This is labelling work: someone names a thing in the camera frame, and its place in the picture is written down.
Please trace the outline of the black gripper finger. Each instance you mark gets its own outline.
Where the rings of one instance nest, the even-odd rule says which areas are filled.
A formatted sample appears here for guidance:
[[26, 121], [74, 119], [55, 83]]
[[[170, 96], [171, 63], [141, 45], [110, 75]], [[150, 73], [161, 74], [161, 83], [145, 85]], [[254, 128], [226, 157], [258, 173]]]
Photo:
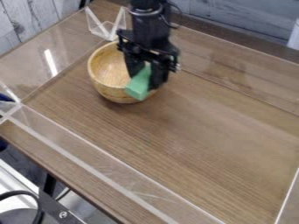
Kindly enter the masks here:
[[125, 52], [129, 75], [134, 78], [146, 67], [145, 56], [141, 53]]
[[170, 75], [169, 64], [162, 61], [154, 60], [151, 62], [151, 75], [150, 75], [150, 84], [149, 89], [158, 89], [167, 81]]

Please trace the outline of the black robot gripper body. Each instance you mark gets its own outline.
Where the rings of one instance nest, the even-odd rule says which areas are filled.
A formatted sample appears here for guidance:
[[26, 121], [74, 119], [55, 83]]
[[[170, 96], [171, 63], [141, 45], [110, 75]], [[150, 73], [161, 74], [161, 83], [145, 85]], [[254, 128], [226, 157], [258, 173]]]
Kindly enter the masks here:
[[118, 49], [125, 53], [141, 53], [145, 63], [154, 60], [169, 64], [170, 71], [175, 72], [181, 51], [173, 44], [171, 29], [178, 29], [171, 23], [169, 10], [130, 10], [133, 29], [119, 29]]

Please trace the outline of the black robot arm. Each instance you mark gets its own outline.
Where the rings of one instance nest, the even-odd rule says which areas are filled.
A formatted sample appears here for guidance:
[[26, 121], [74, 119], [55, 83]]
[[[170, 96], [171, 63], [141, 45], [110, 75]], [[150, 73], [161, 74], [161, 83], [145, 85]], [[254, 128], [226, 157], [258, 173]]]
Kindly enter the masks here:
[[158, 89], [167, 81], [170, 72], [177, 72], [181, 50], [170, 40], [173, 7], [170, 0], [130, 0], [129, 14], [133, 29], [119, 29], [118, 50], [125, 54], [131, 79], [150, 64], [146, 89]]

